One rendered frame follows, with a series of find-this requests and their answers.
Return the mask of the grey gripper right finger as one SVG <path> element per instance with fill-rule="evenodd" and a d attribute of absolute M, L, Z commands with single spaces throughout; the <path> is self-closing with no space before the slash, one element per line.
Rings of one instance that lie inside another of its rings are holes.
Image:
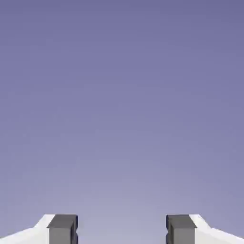
<path fill-rule="evenodd" d="M 165 220 L 165 244 L 244 244 L 244 238 L 212 228 L 199 214 L 168 214 Z"/>

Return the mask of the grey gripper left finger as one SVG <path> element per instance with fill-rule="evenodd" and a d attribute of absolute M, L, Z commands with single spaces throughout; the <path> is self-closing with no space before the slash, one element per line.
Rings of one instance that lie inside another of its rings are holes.
<path fill-rule="evenodd" d="M 0 244 L 79 244 L 76 214 L 45 214 L 33 227 L 0 238 Z"/>

